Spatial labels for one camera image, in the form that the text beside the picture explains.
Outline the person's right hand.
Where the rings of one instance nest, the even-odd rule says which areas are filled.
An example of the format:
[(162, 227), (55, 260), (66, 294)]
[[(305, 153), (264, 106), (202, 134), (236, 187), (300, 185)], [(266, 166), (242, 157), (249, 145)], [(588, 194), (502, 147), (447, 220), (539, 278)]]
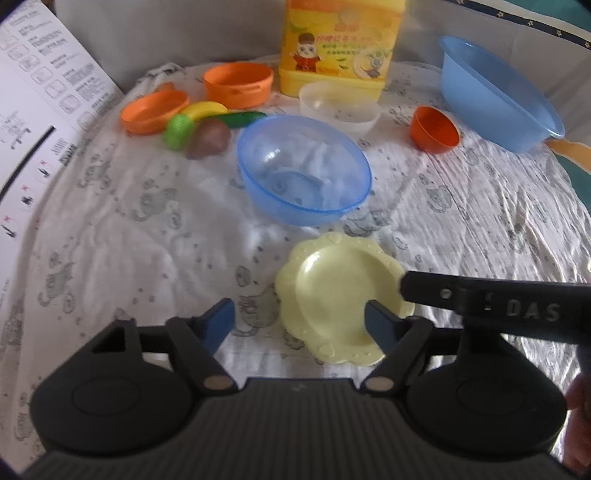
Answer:
[(565, 395), (570, 417), (564, 438), (563, 463), (577, 475), (590, 467), (590, 420), (585, 411), (590, 400), (586, 384), (585, 376), (580, 373)]

